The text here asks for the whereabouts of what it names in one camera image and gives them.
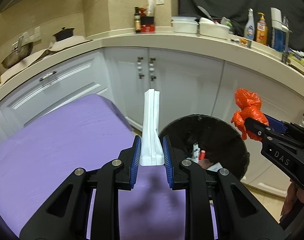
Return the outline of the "right hand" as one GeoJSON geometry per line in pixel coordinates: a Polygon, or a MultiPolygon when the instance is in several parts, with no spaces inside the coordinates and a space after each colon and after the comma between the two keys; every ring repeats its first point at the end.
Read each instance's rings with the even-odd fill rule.
{"type": "Polygon", "coordinates": [[[301,189],[293,180],[290,180],[290,182],[291,183],[287,190],[287,196],[281,211],[281,219],[291,211],[297,200],[304,204],[304,190],[301,189]]]}

